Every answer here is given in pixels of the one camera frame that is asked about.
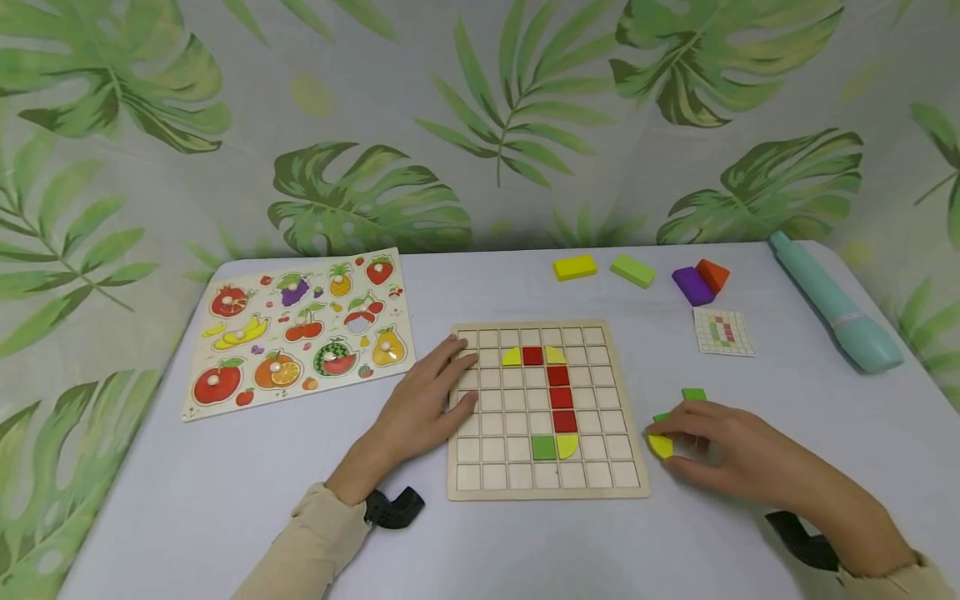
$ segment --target teal pen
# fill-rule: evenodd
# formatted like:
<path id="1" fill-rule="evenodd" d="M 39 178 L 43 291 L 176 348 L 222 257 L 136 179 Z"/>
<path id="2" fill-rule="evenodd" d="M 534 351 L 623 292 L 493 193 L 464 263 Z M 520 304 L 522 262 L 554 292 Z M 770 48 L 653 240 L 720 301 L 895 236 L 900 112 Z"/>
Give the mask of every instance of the teal pen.
<path id="1" fill-rule="evenodd" d="M 829 324 L 840 348 L 864 372 L 893 369 L 903 354 L 890 334 L 850 300 L 806 249 L 782 231 L 774 231 L 769 243 L 774 256 Z"/>

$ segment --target table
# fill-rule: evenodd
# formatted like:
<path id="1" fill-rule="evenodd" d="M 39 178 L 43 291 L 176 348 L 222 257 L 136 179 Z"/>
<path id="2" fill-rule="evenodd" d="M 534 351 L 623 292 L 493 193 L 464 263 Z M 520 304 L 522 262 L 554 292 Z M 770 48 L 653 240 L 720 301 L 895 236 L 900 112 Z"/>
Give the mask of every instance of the table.
<path id="1" fill-rule="evenodd" d="M 805 244 L 882 320 L 835 254 Z M 607 271 L 619 252 L 657 269 L 650 289 Z M 594 250 L 597 276 L 558 283 L 552 261 L 578 253 L 403 256 L 417 355 L 453 323 L 605 319 L 638 430 L 679 402 L 682 387 L 757 412 L 874 492 L 960 588 L 960 563 L 948 564 L 960 556 L 960 418 L 906 347 L 904 365 L 855 373 L 762 243 Z M 756 358 L 698 352 L 690 306 L 670 274 L 701 257 L 731 269 L 713 306 L 745 313 Z M 232 262 L 217 277 L 265 264 Z M 197 327 L 195 318 L 61 598 L 227 598 L 397 381 L 184 424 Z M 445 497 L 446 447 L 438 448 L 381 486 L 390 496 L 407 485 L 420 492 L 426 508 L 417 521 L 372 533 L 329 597 L 789 600 L 821 585 L 784 558 L 763 510 L 693 490 L 649 453 L 644 460 L 652 489 L 644 500 L 455 503 Z"/>

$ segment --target leaf pattern backdrop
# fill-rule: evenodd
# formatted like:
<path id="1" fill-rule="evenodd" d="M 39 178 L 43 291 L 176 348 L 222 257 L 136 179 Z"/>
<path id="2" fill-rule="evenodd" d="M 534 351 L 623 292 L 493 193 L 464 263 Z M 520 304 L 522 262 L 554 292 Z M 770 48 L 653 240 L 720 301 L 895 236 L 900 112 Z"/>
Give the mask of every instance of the leaf pattern backdrop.
<path id="1" fill-rule="evenodd" d="M 784 228 L 960 406 L 956 8 L 7 0 L 0 596 L 57 594 L 231 259 Z"/>

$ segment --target pattern card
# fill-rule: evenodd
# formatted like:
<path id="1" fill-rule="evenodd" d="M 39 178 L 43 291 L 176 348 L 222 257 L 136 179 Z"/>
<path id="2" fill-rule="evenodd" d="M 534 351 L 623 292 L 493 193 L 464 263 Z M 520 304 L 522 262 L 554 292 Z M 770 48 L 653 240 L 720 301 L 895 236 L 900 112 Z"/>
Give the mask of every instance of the pattern card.
<path id="1" fill-rule="evenodd" d="M 450 438 L 451 500 L 650 495 L 627 388 L 602 321 L 458 324 L 480 360 L 450 392 L 477 390 Z"/>
<path id="2" fill-rule="evenodd" d="M 705 354 L 755 356 L 747 335 L 743 313 L 735 310 L 694 308 L 693 325 L 697 343 Z"/>
<path id="3" fill-rule="evenodd" d="M 183 420 L 409 370 L 399 259 L 391 248 L 210 283 Z"/>

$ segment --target black wrist strap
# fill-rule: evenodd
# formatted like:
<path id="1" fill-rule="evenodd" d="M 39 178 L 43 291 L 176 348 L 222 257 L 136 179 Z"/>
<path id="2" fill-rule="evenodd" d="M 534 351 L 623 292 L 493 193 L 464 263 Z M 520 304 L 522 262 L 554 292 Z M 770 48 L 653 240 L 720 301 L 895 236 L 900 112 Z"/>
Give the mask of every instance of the black wrist strap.
<path id="1" fill-rule="evenodd" d="M 766 516 L 790 554 L 801 563 L 824 571 L 840 569 L 840 559 L 822 535 L 810 536 L 793 513 L 779 511 Z"/>
<path id="2" fill-rule="evenodd" d="M 384 529 L 403 529 L 414 522 L 423 509 L 423 498 L 410 487 L 391 502 L 380 490 L 367 496 L 364 520 Z"/>

